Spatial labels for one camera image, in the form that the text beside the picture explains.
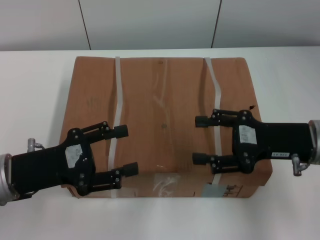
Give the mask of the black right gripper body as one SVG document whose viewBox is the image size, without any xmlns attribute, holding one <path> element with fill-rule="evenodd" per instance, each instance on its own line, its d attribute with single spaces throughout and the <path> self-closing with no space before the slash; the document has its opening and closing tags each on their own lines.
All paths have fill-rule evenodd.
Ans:
<svg viewBox="0 0 320 240">
<path fill-rule="evenodd" d="M 261 160 L 290 160 L 294 173 L 311 164 L 313 142 L 307 123 L 265 123 L 241 111 L 240 125 L 233 130 L 232 151 L 241 173 L 252 173 Z"/>
</svg>

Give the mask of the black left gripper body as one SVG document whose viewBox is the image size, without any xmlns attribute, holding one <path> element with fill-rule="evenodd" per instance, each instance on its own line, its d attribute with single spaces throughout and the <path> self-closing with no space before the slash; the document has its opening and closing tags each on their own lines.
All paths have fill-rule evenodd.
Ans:
<svg viewBox="0 0 320 240">
<path fill-rule="evenodd" d="M 18 199 L 60 185 L 75 187 L 80 196 L 94 192 L 96 166 L 91 144 L 97 129 L 73 128 L 59 145 L 14 155 L 11 158 L 11 184 Z"/>
</svg>

